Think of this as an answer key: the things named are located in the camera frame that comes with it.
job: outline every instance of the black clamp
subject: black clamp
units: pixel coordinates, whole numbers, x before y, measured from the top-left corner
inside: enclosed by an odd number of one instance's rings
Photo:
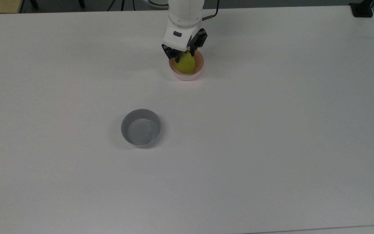
[[[206,41],[207,33],[204,28],[200,29],[196,35],[189,40],[187,47],[190,47],[190,54],[191,56],[194,56],[194,52],[199,48],[202,47]],[[168,57],[168,59],[175,58],[175,62],[179,62],[180,55],[183,51],[179,51],[177,49],[173,49],[171,47],[166,46],[165,44],[162,44],[162,49],[165,52],[165,55]]]

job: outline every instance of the black cable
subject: black cable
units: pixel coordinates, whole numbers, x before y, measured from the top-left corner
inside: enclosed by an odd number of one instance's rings
[[[113,3],[115,2],[115,0],[112,1],[112,3],[110,4],[109,8],[107,9],[107,11],[110,10],[110,8],[112,7]]]
[[[24,0],[21,2],[21,7],[19,8],[19,13],[22,13],[22,7],[24,6]]]
[[[217,15],[217,12],[218,12],[218,4],[220,3],[220,0],[217,0],[217,6],[216,6],[216,13],[214,15],[209,15],[209,16],[206,16],[204,17],[202,20],[205,21],[205,20],[208,20],[208,19],[211,19],[213,17],[215,17]]]
[[[125,0],[122,0],[122,4],[120,5],[120,11],[123,11],[123,6],[125,5]]]

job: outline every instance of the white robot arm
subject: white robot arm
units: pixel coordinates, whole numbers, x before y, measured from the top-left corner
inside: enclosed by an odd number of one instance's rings
[[[202,47],[206,31],[201,28],[205,0],[168,0],[168,22],[162,49],[169,59],[178,62],[181,52]]]

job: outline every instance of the bowl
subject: bowl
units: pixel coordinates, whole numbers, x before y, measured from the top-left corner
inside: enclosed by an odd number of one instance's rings
[[[146,147],[160,135],[160,118],[147,109],[134,110],[123,118],[120,131],[127,142],[137,147]]]
[[[169,67],[171,68],[172,74],[177,79],[188,81],[188,80],[194,80],[197,77],[199,77],[200,74],[202,73],[203,66],[205,65],[205,59],[203,58],[202,53],[200,53],[198,50],[194,52],[194,60],[196,61],[196,67],[190,73],[182,73],[178,71],[178,69],[174,65],[175,63],[174,59],[168,60],[168,63],[169,63]]]

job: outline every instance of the white cylinder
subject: white cylinder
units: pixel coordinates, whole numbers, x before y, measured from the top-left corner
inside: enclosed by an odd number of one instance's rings
[[[203,17],[205,0],[168,0],[168,16],[181,27],[196,25]]]

